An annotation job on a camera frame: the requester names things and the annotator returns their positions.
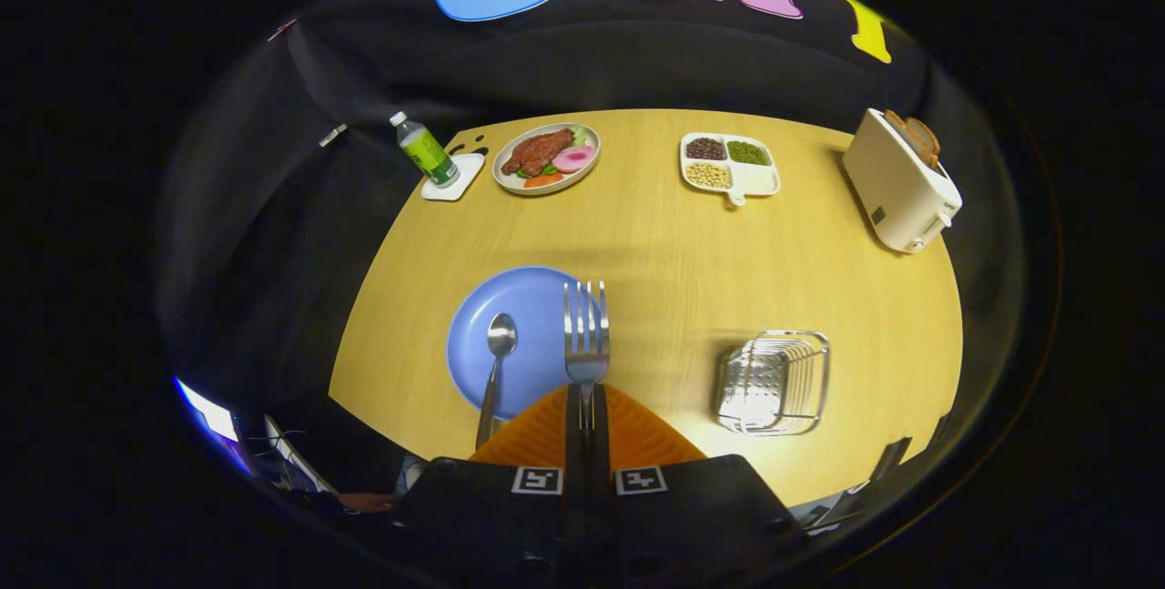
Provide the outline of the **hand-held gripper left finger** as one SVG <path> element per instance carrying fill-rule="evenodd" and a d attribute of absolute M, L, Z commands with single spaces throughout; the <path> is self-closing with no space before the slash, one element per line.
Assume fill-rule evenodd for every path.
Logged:
<path fill-rule="evenodd" d="M 578 497 L 577 386 L 536 400 L 469 459 L 433 459 L 391 515 L 421 572 L 557 572 Z"/>

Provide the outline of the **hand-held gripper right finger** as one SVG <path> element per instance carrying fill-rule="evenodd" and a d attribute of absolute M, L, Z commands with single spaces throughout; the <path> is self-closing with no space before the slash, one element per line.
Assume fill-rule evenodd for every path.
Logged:
<path fill-rule="evenodd" d="M 589 576 L 782 575 L 806 532 L 737 453 L 615 469 L 606 386 L 587 406 Z"/>

